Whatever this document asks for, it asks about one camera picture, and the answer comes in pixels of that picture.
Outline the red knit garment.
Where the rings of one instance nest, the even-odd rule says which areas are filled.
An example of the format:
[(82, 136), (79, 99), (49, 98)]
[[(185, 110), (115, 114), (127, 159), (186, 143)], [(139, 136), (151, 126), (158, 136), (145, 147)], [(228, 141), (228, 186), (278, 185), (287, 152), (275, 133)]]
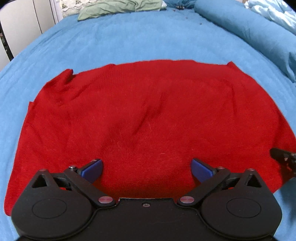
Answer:
[(233, 172), (254, 168), (271, 191), (292, 172), (270, 157), (295, 134), (267, 92), (234, 63), (155, 60), (71, 69), (29, 103), (4, 212), (34, 174), (103, 161), (95, 186), (115, 199), (178, 199), (198, 185), (198, 158)]

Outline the light blue blanket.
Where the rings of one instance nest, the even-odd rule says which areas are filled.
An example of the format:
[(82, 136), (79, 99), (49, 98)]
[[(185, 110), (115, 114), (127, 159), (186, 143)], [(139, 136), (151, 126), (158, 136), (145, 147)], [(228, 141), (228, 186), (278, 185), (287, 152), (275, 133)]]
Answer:
[(250, 0), (244, 3), (244, 7), (296, 34), (295, 10), (285, 1)]

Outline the dark blue pillow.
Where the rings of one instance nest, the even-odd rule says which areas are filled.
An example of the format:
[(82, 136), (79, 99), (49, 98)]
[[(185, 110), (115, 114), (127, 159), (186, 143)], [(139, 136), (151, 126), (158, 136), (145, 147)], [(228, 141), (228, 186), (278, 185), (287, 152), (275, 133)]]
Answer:
[(196, 0), (164, 0), (169, 8), (174, 9), (192, 9)]

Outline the green pillow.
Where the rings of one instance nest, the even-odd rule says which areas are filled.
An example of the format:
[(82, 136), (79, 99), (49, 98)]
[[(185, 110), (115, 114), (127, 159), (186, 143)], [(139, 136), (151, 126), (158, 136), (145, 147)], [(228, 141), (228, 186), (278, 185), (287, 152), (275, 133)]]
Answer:
[(80, 10), (78, 21), (106, 15), (161, 11), (167, 8), (165, 1), (98, 1)]

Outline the white wardrobe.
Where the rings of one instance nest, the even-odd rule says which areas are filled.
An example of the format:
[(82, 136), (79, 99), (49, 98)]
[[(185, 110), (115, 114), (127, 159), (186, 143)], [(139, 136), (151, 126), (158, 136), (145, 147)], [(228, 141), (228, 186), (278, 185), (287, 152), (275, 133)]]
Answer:
[(60, 1), (8, 1), (1, 8), (1, 42), (8, 60), (62, 18)]

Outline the cream quilted headboard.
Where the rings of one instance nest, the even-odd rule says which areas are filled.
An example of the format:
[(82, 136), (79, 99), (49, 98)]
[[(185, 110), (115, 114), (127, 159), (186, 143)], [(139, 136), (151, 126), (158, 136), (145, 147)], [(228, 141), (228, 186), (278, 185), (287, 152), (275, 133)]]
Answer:
[(62, 16), (65, 18), (67, 16), (77, 15), (80, 13), (81, 9), (98, 3), (98, 0), (61, 0), (59, 1), (59, 7), (61, 8)]

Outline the blue bed sheet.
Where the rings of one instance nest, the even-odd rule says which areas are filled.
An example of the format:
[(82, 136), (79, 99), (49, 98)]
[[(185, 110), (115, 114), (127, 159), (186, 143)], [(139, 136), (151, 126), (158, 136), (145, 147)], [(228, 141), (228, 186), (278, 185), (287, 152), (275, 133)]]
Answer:
[[(18, 234), (4, 200), (28, 112), (47, 82), (71, 69), (74, 74), (106, 65), (191, 60), (234, 63), (272, 98), (295, 134), (295, 83), (262, 53), (193, 9), (142, 11), (78, 21), (68, 16), (50, 28), (1, 71), (1, 240)], [(283, 211), (275, 233), (295, 240), (295, 178), (272, 191)]]

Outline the blue rolled duvet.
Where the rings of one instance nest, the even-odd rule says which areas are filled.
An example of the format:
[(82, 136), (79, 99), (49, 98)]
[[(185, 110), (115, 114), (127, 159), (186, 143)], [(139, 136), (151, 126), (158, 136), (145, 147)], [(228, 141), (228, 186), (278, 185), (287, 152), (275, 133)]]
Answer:
[(194, 11), (243, 39), (295, 82), (295, 34), (238, 1), (196, 1)]

